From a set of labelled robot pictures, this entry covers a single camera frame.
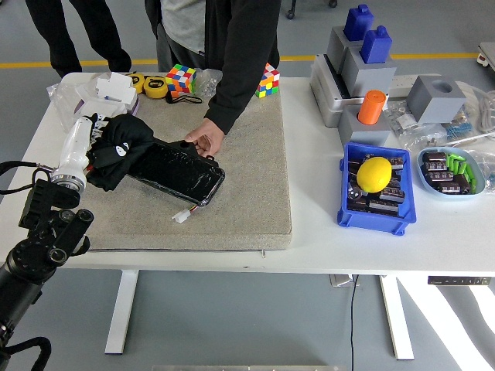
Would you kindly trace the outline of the person's hand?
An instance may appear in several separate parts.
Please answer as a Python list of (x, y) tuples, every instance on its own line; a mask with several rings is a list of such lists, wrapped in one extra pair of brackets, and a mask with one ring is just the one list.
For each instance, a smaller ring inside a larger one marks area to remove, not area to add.
[(200, 156), (215, 156), (221, 149), (225, 134), (208, 118), (186, 135), (184, 141), (192, 143)]

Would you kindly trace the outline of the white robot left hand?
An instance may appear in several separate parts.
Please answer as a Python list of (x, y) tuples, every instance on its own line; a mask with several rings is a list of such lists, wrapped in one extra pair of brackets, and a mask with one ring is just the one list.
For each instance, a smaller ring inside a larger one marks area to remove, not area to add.
[(59, 166), (51, 175), (53, 182), (86, 183), (85, 170), (89, 165), (87, 152), (108, 122), (108, 117), (98, 113), (76, 120), (66, 136)]

